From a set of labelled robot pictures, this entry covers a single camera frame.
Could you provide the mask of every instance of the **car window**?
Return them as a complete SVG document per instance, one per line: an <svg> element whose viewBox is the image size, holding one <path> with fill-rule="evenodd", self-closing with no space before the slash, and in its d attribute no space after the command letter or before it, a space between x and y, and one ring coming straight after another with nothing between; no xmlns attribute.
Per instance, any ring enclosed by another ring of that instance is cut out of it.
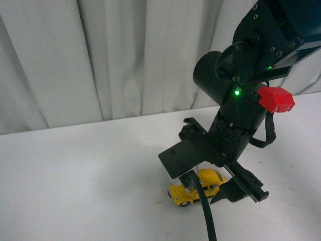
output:
<svg viewBox="0 0 321 241"><path fill-rule="evenodd" d="M220 181L223 182L223 178L221 176L221 173L219 173L218 171L214 170L214 172L217 174L217 176L219 177Z"/></svg>
<svg viewBox="0 0 321 241"><path fill-rule="evenodd" d="M218 187L219 186L219 184L213 184L213 185L211 185L211 189L213 189L213 188L216 188L216 187Z"/></svg>

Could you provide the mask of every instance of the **yellow toy car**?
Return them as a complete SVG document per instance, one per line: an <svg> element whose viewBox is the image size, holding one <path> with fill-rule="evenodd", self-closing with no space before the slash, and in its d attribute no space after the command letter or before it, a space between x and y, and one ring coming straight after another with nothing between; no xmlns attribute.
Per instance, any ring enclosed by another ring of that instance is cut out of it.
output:
<svg viewBox="0 0 321 241"><path fill-rule="evenodd" d="M207 198L214 197L219 191L219 186L226 182L226 177L213 169L201 169L199 170L198 176ZM200 200L195 188L192 187L186 191L182 184L179 186L170 184L168 195L176 205L182 207Z"/></svg>

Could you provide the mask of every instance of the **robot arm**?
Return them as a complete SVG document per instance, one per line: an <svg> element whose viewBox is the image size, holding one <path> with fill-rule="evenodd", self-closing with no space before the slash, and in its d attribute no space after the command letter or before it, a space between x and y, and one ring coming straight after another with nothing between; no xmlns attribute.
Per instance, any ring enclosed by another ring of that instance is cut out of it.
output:
<svg viewBox="0 0 321 241"><path fill-rule="evenodd" d="M221 197L267 197L263 184L237 159L248 143L264 147L274 141L273 114L290 111L294 101L286 90L262 82L287 76L293 64L321 48L320 17L318 1L259 0L237 27L232 45L199 60L194 82L221 107L208 132L195 119L185 119L182 141L159 154L171 178L208 161L233 176L220 187ZM264 118L265 142L253 138Z"/></svg>

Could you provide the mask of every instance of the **toy car wheel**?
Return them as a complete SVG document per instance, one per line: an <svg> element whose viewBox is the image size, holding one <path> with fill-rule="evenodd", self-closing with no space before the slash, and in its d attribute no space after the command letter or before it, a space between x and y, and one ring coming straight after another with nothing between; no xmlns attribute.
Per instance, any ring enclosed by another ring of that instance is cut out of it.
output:
<svg viewBox="0 0 321 241"><path fill-rule="evenodd" d="M186 207L187 205L189 205L191 202L189 202L189 201L186 201L186 202L182 202L181 204L180 204L180 206L181 207Z"/></svg>

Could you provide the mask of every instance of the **black cylinder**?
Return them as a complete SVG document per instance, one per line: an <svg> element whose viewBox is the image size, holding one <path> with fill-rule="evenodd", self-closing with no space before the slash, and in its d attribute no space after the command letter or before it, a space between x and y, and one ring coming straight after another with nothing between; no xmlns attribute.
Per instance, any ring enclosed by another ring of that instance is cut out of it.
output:
<svg viewBox="0 0 321 241"><path fill-rule="evenodd" d="M226 93L235 86L235 83L216 76L214 65L220 55L219 51L212 51L204 55L195 66L193 79L195 84L212 100L223 105Z"/></svg>

